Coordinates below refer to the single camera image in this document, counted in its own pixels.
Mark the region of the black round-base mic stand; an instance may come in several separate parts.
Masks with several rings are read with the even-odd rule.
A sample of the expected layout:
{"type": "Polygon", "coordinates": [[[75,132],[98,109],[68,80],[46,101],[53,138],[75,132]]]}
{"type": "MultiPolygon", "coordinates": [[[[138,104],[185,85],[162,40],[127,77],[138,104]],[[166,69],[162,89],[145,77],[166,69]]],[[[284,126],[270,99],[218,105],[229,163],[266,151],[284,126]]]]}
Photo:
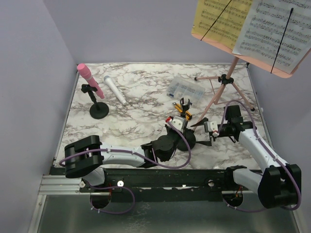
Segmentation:
{"type": "MultiPolygon", "coordinates": [[[[188,102],[185,103],[184,98],[181,98],[180,99],[180,105],[181,105],[181,107],[183,109],[183,112],[180,113],[180,116],[184,117],[186,119],[185,113],[190,108],[190,99],[188,99],[188,102]]],[[[196,138],[195,138],[195,135],[194,135],[194,131],[187,128],[187,124],[188,124],[188,121],[187,121],[187,123],[185,125],[185,128],[182,130],[182,135],[186,139],[186,141],[187,141],[187,143],[189,145],[189,148],[193,149],[194,146],[195,146],[196,138]]]]}

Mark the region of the white toy microphone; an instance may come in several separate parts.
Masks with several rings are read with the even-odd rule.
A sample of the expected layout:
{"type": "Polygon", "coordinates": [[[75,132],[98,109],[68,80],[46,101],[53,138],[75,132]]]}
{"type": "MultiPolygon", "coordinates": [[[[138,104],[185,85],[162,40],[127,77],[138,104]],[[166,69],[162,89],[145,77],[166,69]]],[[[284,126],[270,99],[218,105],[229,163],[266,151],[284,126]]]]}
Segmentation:
{"type": "Polygon", "coordinates": [[[104,76],[104,82],[109,86],[111,91],[115,94],[117,99],[121,102],[123,106],[126,106],[128,102],[126,101],[125,97],[122,95],[122,93],[119,91],[119,89],[114,84],[112,78],[110,76],[104,76]]]}

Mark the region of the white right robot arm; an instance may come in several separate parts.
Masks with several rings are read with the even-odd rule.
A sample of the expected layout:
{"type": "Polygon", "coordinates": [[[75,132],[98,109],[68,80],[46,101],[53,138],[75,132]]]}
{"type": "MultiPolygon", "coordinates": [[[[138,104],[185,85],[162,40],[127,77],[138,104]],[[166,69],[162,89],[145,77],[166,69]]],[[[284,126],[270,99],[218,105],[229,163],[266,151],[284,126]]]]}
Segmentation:
{"type": "Polygon", "coordinates": [[[224,186],[235,190],[246,187],[256,193],[262,206],[266,209],[281,207],[296,210],[301,205],[301,169],[296,164],[289,164],[282,159],[262,138],[254,120],[244,121],[240,101],[224,107],[221,123],[206,117],[195,126],[204,126],[210,141],[229,137],[239,142],[250,152],[262,173],[257,174],[244,166],[231,166],[226,169],[224,186]]]}

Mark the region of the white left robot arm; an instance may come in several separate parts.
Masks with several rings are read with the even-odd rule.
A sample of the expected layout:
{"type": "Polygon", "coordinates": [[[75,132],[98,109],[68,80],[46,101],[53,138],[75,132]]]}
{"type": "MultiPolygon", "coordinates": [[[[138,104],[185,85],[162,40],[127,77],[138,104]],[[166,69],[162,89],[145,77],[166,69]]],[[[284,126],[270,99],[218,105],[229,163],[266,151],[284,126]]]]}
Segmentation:
{"type": "Polygon", "coordinates": [[[59,164],[65,168],[66,178],[82,178],[96,191],[107,188],[102,165],[126,165],[136,168],[160,166],[169,169],[185,167],[191,159],[191,148],[186,137],[176,128],[166,126],[167,134],[136,148],[112,146],[102,143],[97,135],[91,135],[65,146],[65,158],[59,164]],[[179,166],[167,166],[160,162],[172,158],[178,145],[184,143],[189,153],[187,161],[179,166]]]}

